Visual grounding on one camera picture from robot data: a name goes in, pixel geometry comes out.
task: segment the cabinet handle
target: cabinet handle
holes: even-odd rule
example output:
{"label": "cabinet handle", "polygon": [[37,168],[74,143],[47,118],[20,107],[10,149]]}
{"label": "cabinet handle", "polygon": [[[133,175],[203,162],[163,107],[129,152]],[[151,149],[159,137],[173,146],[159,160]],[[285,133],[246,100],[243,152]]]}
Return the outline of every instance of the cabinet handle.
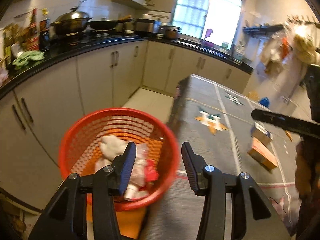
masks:
{"label": "cabinet handle", "polygon": [[134,56],[133,56],[133,57],[137,57],[137,56],[138,56],[138,53],[139,53],[139,46],[136,46],[136,48],[135,48],[135,53],[134,53]]}
{"label": "cabinet handle", "polygon": [[118,65],[119,62],[119,51],[116,51],[116,63],[115,63],[115,67]]}
{"label": "cabinet handle", "polygon": [[226,76],[226,80],[228,80],[228,79],[229,79],[229,77],[231,76],[231,73],[232,73],[232,69],[231,69],[231,68],[229,68],[228,74],[227,74],[227,76]]}
{"label": "cabinet handle", "polygon": [[198,67],[199,67],[201,60],[202,60],[202,58],[201,58],[201,57],[199,57],[196,68],[198,68]]}
{"label": "cabinet handle", "polygon": [[200,69],[204,69],[204,64],[205,64],[205,58],[202,59],[202,66]]}
{"label": "cabinet handle", "polygon": [[114,52],[111,52],[111,68],[113,68],[113,65],[114,65],[114,59],[115,59],[115,53]]}
{"label": "cabinet handle", "polygon": [[171,58],[172,58],[172,56],[173,56],[173,49],[171,49],[171,50],[170,50],[170,53],[169,53],[169,57],[168,57],[168,59],[171,59]]}
{"label": "cabinet handle", "polygon": [[14,105],[12,105],[12,110],[13,110],[14,114],[16,115],[16,117],[18,118],[18,120],[20,121],[22,129],[25,130],[26,127],[24,126],[20,116],[18,115],[17,109],[16,109],[16,107]]}
{"label": "cabinet handle", "polygon": [[29,109],[27,107],[27,104],[26,104],[26,101],[24,100],[24,98],[21,98],[21,102],[23,104],[23,107],[25,108],[25,110],[27,111],[28,115],[29,115],[29,119],[30,119],[30,122],[33,122],[33,118],[29,112]]}

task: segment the star pattern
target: star pattern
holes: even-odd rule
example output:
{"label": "star pattern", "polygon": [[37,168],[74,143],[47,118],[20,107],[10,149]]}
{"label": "star pattern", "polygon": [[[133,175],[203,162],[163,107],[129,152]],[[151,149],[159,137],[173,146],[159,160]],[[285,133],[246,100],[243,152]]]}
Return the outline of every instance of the star pattern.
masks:
{"label": "star pattern", "polygon": [[228,130],[228,128],[220,122],[220,114],[209,114],[200,107],[199,112],[201,115],[195,117],[195,119],[206,125],[213,135],[216,134],[217,130]]}
{"label": "star pattern", "polygon": [[244,105],[244,104],[242,104],[240,101],[239,101],[239,98],[238,97],[235,97],[235,96],[233,96],[233,95],[231,95],[231,94],[229,94],[229,93],[227,93],[227,95],[226,95],[226,98],[228,98],[229,100],[231,100],[232,102],[234,102],[236,105]]}

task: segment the tile floor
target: tile floor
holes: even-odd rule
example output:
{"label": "tile floor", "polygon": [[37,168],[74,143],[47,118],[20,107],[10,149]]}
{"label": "tile floor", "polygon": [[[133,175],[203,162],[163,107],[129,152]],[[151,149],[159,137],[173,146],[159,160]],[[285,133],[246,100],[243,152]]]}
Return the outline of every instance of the tile floor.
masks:
{"label": "tile floor", "polygon": [[166,123],[169,119],[174,98],[140,88],[124,107],[144,111]]}

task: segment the window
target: window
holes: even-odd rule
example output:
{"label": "window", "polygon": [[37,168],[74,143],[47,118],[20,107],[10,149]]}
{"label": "window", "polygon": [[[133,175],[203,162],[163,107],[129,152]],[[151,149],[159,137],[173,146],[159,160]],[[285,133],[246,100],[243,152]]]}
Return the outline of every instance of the window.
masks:
{"label": "window", "polygon": [[209,0],[177,0],[172,25],[181,27],[181,33],[201,38]]}
{"label": "window", "polygon": [[230,49],[242,0],[177,0],[172,24],[181,33]]}
{"label": "window", "polygon": [[225,42],[230,49],[238,26],[241,3],[241,0],[210,0],[201,38],[218,46]]}

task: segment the blue object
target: blue object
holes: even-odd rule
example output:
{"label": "blue object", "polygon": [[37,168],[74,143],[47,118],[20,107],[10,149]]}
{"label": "blue object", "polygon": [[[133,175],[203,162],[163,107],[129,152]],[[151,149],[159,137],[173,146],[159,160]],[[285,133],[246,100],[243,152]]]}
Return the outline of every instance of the blue object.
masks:
{"label": "blue object", "polygon": [[267,97],[265,97],[265,98],[263,98],[263,99],[261,99],[261,100],[259,101],[259,104],[265,106],[266,108],[269,108],[269,106],[270,106],[270,101],[269,101],[269,99],[268,99]]}

